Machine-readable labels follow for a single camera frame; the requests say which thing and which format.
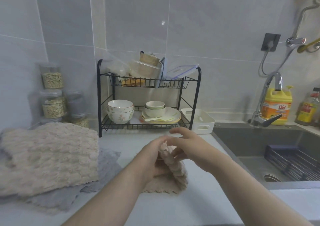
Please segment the white plastic basket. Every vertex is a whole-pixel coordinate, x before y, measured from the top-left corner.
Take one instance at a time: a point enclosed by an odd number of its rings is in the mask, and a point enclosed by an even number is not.
[[[188,122],[190,122],[192,108],[182,108],[181,112],[186,117]],[[210,117],[208,113],[202,109],[196,109],[191,130],[196,134],[210,134],[212,133],[214,123],[215,120]]]

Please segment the chrome faucet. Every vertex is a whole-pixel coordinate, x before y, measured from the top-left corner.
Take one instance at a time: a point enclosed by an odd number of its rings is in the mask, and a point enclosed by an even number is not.
[[[261,115],[261,110],[263,107],[264,100],[266,98],[266,93],[272,81],[272,78],[275,78],[275,91],[281,91],[282,89],[282,76],[278,71],[272,72],[268,75],[266,82],[264,83],[263,90],[259,99],[259,103],[256,111],[252,114],[252,118],[249,120],[249,123],[254,127],[268,127],[275,120],[282,117],[282,114],[274,115],[273,117],[266,119]]]

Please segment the gray sink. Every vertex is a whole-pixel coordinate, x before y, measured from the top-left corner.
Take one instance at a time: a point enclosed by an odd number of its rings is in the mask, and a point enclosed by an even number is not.
[[[294,145],[320,161],[320,136],[298,126],[254,128],[217,123],[212,135],[230,157],[269,190],[320,188],[320,181],[294,181],[264,158],[267,145]]]

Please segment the dish rack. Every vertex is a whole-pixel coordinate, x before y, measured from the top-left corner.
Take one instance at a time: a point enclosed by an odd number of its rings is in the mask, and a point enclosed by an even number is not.
[[[109,130],[109,129],[170,129],[173,127],[186,127],[188,129],[192,129],[192,124],[194,120],[194,113],[197,106],[198,101],[198,95],[199,95],[199,88],[200,88],[200,82],[201,82],[201,68],[198,67],[198,78],[190,78],[190,77],[184,77],[177,80],[165,80],[165,79],[149,79],[149,78],[136,78],[136,77],[126,77],[126,76],[119,76],[115,75],[111,72],[107,73],[101,73],[100,68],[103,60],[100,59],[97,63],[97,88],[98,88],[98,132],[99,137],[102,137],[102,130]],[[110,84],[112,86],[112,94],[105,99],[104,101],[101,101],[101,79],[106,78],[109,79]],[[197,87],[195,91],[195,97],[193,106],[191,106],[183,97],[182,97],[182,91],[183,89],[186,89],[189,85],[189,82],[197,82]],[[180,89],[179,97],[178,97],[178,104],[176,109],[180,111],[180,103],[181,100],[185,101],[188,106],[192,108],[192,114],[190,122],[188,122],[188,119],[184,116],[183,113],[181,113],[181,116],[184,117],[184,119],[181,119],[178,123],[172,124],[168,126],[167,124],[158,124],[157,126],[153,126],[151,124],[115,124],[110,120],[108,115],[106,115],[104,118],[102,118],[102,111],[101,107],[102,105],[107,102],[110,98],[112,100],[115,100],[115,87],[116,86],[125,86],[125,87],[141,87],[141,88],[164,88],[164,89]],[[135,106],[135,111],[142,111],[142,107]]]
[[[288,145],[268,145],[265,159],[294,181],[320,181],[320,163]]]

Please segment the yellow bottle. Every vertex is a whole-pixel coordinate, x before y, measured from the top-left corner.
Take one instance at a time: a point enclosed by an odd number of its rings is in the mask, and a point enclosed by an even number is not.
[[[270,118],[278,113],[282,114],[282,117],[271,123],[272,125],[284,125],[288,121],[288,116],[292,103],[292,95],[290,89],[293,86],[286,86],[286,91],[275,91],[269,88],[266,94],[262,107],[262,117]]]

